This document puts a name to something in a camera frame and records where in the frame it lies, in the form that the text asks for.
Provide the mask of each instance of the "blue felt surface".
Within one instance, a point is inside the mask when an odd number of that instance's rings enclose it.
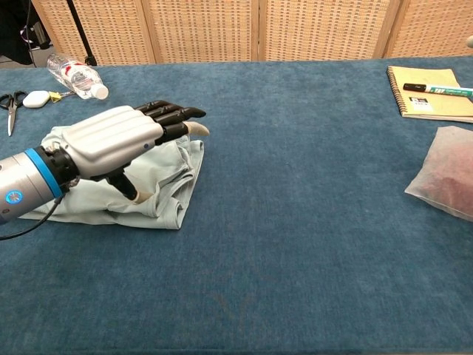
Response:
[[[156,99],[206,110],[211,136],[180,231],[49,222],[0,243],[0,353],[473,351],[473,224],[404,193],[437,127],[473,126],[402,118],[388,64],[473,85],[471,57],[101,67],[105,101],[22,108],[12,138],[4,112],[2,157]],[[15,89],[64,91],[0,71]]]

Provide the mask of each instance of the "plastic bag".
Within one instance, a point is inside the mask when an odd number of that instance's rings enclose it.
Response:
[[[439,128],[422,169],[405,192],[473,221],[473,132],[455,126]]]

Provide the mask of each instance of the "silver cylinder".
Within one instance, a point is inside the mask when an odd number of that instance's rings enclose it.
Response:
[[[35,164],[22,152],[0,160],[0,224],[54,198]]]

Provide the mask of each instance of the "woven panel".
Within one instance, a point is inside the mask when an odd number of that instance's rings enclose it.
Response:
[[[255,1],[144,0],[157,59],[164,63],[250,61],[257,47]]]
[[[267,0],[263,58],[372,58],[388,8],[389,0]]]
[[[74,0],[99,65],[150,64],[154,54],[140,0]],[[84,59],[86,51],[65,0],[36,0],[35,7],[58,51]]]
[[[472,55],[472,0],[411,0],[387,57]]]

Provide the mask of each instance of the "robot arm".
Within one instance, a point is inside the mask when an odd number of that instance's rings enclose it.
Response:
[[[205,112],[154,101],[119,106],[78,122],[60,141],[0,160],[0,224],[62,197],[79,179],[106,179],[135,203],[140,195],[124,174],[137,157],[183,135],[208,135],[197,122]]]

